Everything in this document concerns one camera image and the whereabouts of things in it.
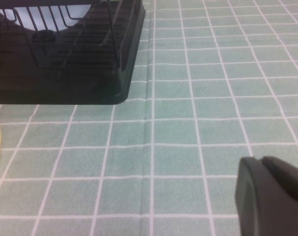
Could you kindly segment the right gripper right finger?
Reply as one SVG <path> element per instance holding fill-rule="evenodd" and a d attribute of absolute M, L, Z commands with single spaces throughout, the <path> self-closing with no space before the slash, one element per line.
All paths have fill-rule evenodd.
<path fill-rule="evenodd" d="M 274 156 L 264 156 L 261 162 L 281 188 L 298 202 L 298 168 Z"/>

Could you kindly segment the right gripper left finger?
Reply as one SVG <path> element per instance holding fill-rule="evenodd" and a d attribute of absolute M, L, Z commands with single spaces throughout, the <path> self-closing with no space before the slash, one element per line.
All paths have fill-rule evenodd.
<path fill-rule="evenodd" d="M 298 202 L 277 183 L 261 159 L 240 159 L 235 201 L 243 236 L 298 236 Z"/>

